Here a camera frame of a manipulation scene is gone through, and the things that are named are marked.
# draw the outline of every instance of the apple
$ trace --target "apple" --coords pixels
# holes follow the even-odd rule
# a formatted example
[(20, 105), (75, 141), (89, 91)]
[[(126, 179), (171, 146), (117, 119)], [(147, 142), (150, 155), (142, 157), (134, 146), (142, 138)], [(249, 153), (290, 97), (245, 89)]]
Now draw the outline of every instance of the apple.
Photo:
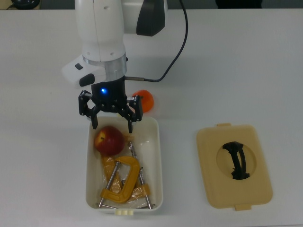
[(119, 154), (125, 145), (123, 134), (113, 126), (103, 127), (94, 139), (94, 146), (102, 155)]

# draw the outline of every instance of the plastic wrapper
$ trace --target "plastic wrapper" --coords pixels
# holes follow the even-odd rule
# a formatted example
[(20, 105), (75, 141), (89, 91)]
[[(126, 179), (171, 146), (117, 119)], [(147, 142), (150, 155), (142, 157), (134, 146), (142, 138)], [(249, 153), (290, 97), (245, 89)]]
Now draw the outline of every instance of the plastic wrapper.
[[(123, 151), (117, 155), (117, 156), (103, 156), (101, 155), (101, 166), (103, 169), (103, 185), (107, 185), (112, 172), (115, 168), (116, 162), (115, 162), (115, 158), (117, 157), (123, 157), (123, 156), (129, 156), (129, 157), (133, 157), (133, 153), (130, 150), (130, 146), (129, 146), (129, 142), (132, 143), (134, 149), (136, 147), (136, 144), (133, 142), (133, 138), (134, 136), (129, 136), (127, 134), (125, 134), (125, 147), (123, 149)], [(140, 162), (140, 155), (136, 154), (137, 160), (140, 164), (140, 173), (139, 175), (141, 175), (143, 177), (143, 179), (145, 179), (144, 177), (144, 171), (143, 171), (143, 166), (141, 165)], [(119, 194), (123, 187), (125, 186), (125, 182), (126, 179), (129, 176), (129, 170), (130, 170), (130, 166), (129, 165), (125, 165), (120, 163), (117, 169), (117, 172), (115, 174), (115, 177), (111, 183), (111, 186), (109, 188), (109, 190), (111, 192), (114, 192), (116, 194)], [(150, 188), (148, 185), (148, 182), (142, 182), (142, 178), (140, 180), (139, 175), (136, 177), (137, 181), (135, 183), (134, 189), (132, 191), (131, 196), (129, 197), (129, 199), (127, 200), (127, 202), (124, 203), (120, 203), (120, 202), (115, 202), (112, 201), (110, 199), (106, 199), (104, 200), (104, 205), (107, 206), (111, 206), (114, 208), (123, 208), (123, 209), (144, 209), (147, 208), (147, 203), (146, 203), (146, 195), (149, 196), (151, 194), (150, 192)]]

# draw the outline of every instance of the plastic container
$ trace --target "plastic container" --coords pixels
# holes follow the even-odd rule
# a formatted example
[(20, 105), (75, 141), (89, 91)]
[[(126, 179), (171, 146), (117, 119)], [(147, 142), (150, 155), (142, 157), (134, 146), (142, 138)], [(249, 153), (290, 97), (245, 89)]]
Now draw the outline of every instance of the plastic container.
[[(155, 119), (144, 117), (137, 122), (131, 136), (138, 156), (138, 161), (144, 169), (144, 178), (149, 185), (150, 200), (155, 204), (153, 209), (129, 208), (129, 204), (115, 204), (117, 209), (98, 208), (96, 203), (100, 201), (100, 193), (106, 187), (100, 153), (94, 148), (94, 138), (99, 130), (107, 125), (112, 125), (123, 134), (128, 134), (127, 121), (122, 117), (99, 117), (98, 127), (94, 130), (89, 127), (88, 153), (87, 153), (87, 178), (86, 178), (86, 202), (92, 209), (116, 215), (132, 215), (134, 212), (151, 212), (158, 209), (163, 203), (162, 166), (160, 152), (159, 126)], [(105, 200), (104, 204), (111, 205), (111, 201)]]
[[(218, 124), (197, 134), (200, 166), (209, 203), (215, 208), (249, 210), (268, 203), (273, 191), (256, 130), (251, 125)], [(233, 179), (234, 164), (223, 145), (237, 141), (243, 145), (246, 179)]]

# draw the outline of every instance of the white table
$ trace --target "white table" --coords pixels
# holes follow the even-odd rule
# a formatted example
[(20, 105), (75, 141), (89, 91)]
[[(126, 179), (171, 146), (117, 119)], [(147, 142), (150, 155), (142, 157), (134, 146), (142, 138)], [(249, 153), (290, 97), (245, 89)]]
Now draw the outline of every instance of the white table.
[[(188, 42), (147, 89), (160, 126), (164, 203), (115, 217), (85, 202), (89, 121), (61, 68), (81, 52), (73, 10), (0, 13), (0, 226), (277, 226), (303, 224), (303, 10), (188, 10)], [(128, 76), (158, 78), (183, 41), (182, 11), (155, 37), (125, 35)], [(274, 196), (236, 212), (207, 202), (196, 133), (251, 124)]]

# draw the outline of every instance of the metal rod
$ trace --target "metal rod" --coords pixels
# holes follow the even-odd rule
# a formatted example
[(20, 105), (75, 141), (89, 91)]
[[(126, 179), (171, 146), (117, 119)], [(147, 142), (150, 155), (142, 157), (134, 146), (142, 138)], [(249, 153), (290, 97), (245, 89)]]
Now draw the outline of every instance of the metal rod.
[[(134, 158), (138, 159), (136, 151), (134, 149), (134, 146), (133, 146), (132, 142), (129, 142), (128, 145), (129, 145), (129, 149), (131, 150), (132, 156)], [(145, 184), (145, 180), (144, 180), (144, 176), (143, 176), (143, 167), (140, 169), (140, 172), (139, 172), (139, 182), (140, 182), (140, 185), (144, 185)], [(148, 195), (145, 195), (145, 201), (146, 201), (148, 209), (152, 209), (153, 206), (152, 206), (152, 204), (150, 202), (150, 198), (149, 198)]]
[[(107, 186), (106, 186), (106, 189), (107, 189), (107, 190), (109, 190), (110, 186), (112, 185), (112, 182), (113, 182), (113, 180), (114, 180), (114, 177), (115, 177), (115, 174), (116, 174), (116, 172), (117, 172), (117, 169), (118, 169), (119, 164), (120, 164), (120, 162), (116, 162), (116, 165), (115, 165), (115, 168), (114, 168), (114, 170), (113, 170), (113, 173), (112, 173), (112, 175), (110, 176), (110, 179), (109, 179), (109, 181), (108, 181), (108, 183), (107, 183)], [(99, 203), (99, 208), (101, 208), (103, 202), (104, 202), (104, 198), (101, 197), (100, 203)]]

